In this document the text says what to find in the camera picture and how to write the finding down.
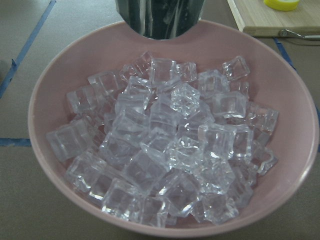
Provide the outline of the lemon half slice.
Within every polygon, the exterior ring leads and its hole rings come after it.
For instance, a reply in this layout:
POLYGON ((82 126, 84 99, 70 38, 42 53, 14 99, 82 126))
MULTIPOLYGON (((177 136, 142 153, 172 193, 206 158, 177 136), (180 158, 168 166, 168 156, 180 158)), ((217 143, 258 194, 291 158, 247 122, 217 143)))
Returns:
POLYGON ((288 12, 295 10, 300 0, 264 0, 263 3, 274 10, 288 12))

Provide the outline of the wooden cutting board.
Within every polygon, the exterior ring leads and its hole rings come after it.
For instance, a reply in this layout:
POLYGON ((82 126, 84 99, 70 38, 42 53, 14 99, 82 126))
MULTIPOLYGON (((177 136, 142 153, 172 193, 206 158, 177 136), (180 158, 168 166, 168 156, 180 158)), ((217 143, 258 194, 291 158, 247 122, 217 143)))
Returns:
POLYGON ((253 37, 320 40, 320 2, 301 0, 291 11, 272 9, 262 0, 229 0, 239 31, 253 37))

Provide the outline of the pink bowl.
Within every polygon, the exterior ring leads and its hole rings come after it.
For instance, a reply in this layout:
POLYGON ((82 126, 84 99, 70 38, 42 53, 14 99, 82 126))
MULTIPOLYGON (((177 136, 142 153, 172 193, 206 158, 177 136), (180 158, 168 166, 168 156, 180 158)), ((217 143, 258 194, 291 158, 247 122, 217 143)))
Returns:
POLYGON ((320 134, 309 90, 279 54, 245 33, 205 20, 171 40, 148 39, 124 22, 105 26, 76 40, 49 63, 36 82, 28 110, 28 132, 35 156, 50 181, 89 215, 133 233, 180 239, 234 231, 258 222, 281 207, 310 172, 320 134), (177 225, 170 228, 136 224, 101 212, 64 180, 66 167, 54 155, 46 133, 72 119, 66 93, 83 86, 88 76, 119 69, 144 51, 180 62, 195 61, 200 71, 243 56, 251 70, 247 78, 252 85, 250 98, 279 111, 269 143, 278 163, 258 180, 249 205, 237 218, 221 225, 199 224, 192 216, 179 219, 177 225))

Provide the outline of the pile of clear ice cubes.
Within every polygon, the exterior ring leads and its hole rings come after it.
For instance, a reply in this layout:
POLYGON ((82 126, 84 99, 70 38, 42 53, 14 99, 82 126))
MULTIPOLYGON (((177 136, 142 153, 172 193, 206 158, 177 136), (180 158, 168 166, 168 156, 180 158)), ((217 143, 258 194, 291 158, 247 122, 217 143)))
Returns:
POLYGON ((144 52, 69 92, 74 118, 48 132, 65 179, 102 212, 164 228, 179 219, 225 223, 277 158, 268 148, 279 112, 250 101, 237 56, 197 71, 144 52))

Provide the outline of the metal ice scoop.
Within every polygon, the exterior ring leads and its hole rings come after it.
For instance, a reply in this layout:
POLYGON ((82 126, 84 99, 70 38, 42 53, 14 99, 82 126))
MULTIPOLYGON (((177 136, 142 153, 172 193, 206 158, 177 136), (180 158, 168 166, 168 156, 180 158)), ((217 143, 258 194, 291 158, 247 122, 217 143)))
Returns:
POLYGON ((139 35, 154 40, 179 37, 201 18, 203 0, 117 0, 116 10, 139 35))

